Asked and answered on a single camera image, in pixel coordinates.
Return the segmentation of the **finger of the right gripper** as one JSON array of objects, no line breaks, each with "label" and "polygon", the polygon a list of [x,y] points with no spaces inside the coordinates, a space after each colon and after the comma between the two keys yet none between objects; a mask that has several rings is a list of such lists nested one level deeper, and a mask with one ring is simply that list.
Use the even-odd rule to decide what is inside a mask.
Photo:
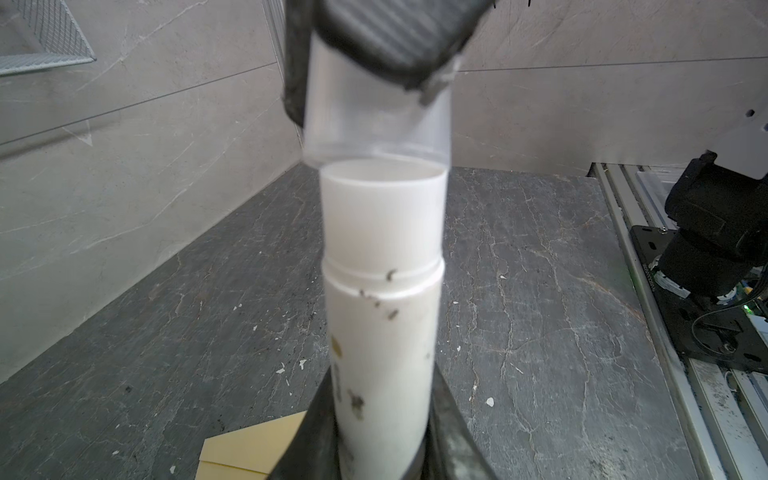
[{"label": "finger of the right gripper", "polygon": [[289,119],[304,127],[311,38],[313,0],[286,0],[284,34],[283,105]]},{"label": "finger of the right gripper", "polygon": [[431,104],[493,1],[317,1],[314,29],[374,76]]}]

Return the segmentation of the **white glue stick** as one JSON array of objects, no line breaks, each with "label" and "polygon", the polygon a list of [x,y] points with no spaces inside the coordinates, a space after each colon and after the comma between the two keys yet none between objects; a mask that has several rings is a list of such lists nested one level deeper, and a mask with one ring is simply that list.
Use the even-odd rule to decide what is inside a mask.
[{"label": "white glue stick", "polygon": [[423,161],[320,171],[322,272],[345,479],[414,470],[431,402],[448,173]]}]

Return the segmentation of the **yellow kraft envelope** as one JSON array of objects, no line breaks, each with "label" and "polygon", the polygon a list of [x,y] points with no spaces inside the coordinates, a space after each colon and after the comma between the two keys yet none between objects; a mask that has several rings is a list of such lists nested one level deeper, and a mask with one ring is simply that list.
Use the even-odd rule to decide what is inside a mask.
[{"label": "yellow kraft envelope", "polygon": [[297,433],[302,411],[207,438],[195,478],[266,479]]}]

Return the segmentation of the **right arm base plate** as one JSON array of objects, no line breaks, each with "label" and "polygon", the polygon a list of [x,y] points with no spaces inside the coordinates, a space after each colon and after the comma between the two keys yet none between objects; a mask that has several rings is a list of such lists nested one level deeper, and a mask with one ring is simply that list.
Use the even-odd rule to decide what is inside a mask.
[{"label": "right arm base plate", "polygon": [[705,297],[683,299],[654,280],[652,267],[675,235],[648,226],[630,228],[632,245],[676,352],[721,367],[765,374],[767,345],[743,308],[727,311]]}]

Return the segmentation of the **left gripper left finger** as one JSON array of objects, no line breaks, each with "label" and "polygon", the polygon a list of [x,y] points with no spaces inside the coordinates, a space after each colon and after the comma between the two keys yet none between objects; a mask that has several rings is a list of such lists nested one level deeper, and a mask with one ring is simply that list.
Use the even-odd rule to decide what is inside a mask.
[{"label": "left gripper left finger", "polygon": [[268,479],[339,478],[333,383],[328,369],[285,453]]}]

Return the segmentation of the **clear glue stick cap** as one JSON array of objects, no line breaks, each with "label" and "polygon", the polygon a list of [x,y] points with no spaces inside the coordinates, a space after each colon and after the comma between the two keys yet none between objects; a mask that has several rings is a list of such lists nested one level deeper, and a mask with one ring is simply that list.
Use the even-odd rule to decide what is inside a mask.
[{"label": "clear glue stick cap", "polygon": [[451,165],[449,72],[426,92],[408,91],[311,37],[303,159],[321,168],[342,160],[419,160]]}]

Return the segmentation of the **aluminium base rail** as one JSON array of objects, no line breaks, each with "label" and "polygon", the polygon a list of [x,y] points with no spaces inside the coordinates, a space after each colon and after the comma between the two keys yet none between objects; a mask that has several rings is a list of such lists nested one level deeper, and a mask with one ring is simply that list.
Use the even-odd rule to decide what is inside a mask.
[{"label": "aluminium base rail", "polygon": [[634,288],[659,355],[697,474],[702,479],[767,476],[767,306],[746,296],[683,298],[658,271],[677,233],[666,214],[680,169],[595,163]]}]

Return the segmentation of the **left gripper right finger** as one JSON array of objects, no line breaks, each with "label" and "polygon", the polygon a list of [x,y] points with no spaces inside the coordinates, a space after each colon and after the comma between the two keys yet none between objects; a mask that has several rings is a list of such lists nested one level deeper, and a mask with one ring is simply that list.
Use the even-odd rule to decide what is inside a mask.
[{"label": "left gripper right finger", "polygon": [[426,432],[425,479],[483,479],[497,476],[477,447],[450,388],[434,368]]}]

